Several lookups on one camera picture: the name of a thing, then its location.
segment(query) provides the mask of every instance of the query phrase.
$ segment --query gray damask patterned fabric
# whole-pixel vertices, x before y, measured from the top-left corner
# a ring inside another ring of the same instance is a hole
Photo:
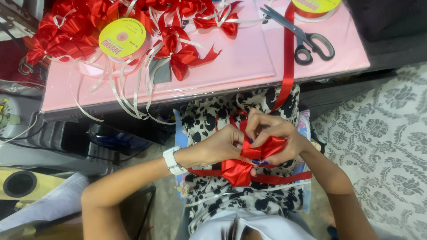
[[[427,239],[427,64],[313,121],[325,155],[362,174],[354,188],[373,225]]]

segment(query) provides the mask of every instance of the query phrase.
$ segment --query woman's right hand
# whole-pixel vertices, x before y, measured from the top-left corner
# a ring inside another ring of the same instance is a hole
[[[271,116],[252,108],[249,112],[246,134],[254,140],[251,147],[261,146],[269,136],[287,139],[287,145],[282,152],[262,160],[260,165],[279,165],[295,159],[302,151],[311,146],[310,142],[281,116]]]

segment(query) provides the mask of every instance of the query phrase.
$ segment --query white watch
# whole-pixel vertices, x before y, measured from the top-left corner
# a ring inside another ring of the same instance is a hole
[[[163,157],[166,160],[167,168],[174,175],[180,175],[188,172],[185,167],[182,167],[176,163],[175,157],[173,156],[173,153],[180,150],[181,148],[181,146],[175,146],[163,152]]]

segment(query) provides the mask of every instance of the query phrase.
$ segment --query floor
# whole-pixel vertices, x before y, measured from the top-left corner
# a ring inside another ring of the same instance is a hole
[[[149,149],[129,160],[128,165],[138,164],[162,156],[162,152],[174,145],[173,138],[165,146],[154,144]],[[175,240],[181,220],[183,204],[177,197],[175,176],[168,176],[153,183],[156,188],[156,198],[153,211],[150,214],[150,238],[153,240]],[[309,225],[314,237],[318,240],[330,240],[326,228],[330,225],[332,212],[328,198],[318,182],[312,179],[312,194],[310,214],[301,213]]]

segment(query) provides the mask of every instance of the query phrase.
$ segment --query scissors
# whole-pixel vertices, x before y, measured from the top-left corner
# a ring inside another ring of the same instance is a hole
[[[291,23],[285,17],[280,15],[274,9],[269,7],[268,5],[264,5],[266,9],[260,8],[265,14],[269,15],[272,19],[278,22],[280,25],[286,27],[291,30],[293,34],[296,36],[297,47],[295,49],[295,62],[299,65],[308,65],[313,62],[313,58],[311,57],[311,52],[308,50],[303,42],[305,42],[309,47],[312,48],[314,53],[317,53],[319,57],[323,61],[329,61],[335,56],[335,49],[332,44],[322,35],[318,33],[305,33],[301,28],[295,26],[295,24]],[[322,49],[313,41],[313,39],[319,40],[329,51],[329,56],[326,56]],[[301,59],[299,54],[304,54],[306,59]]]

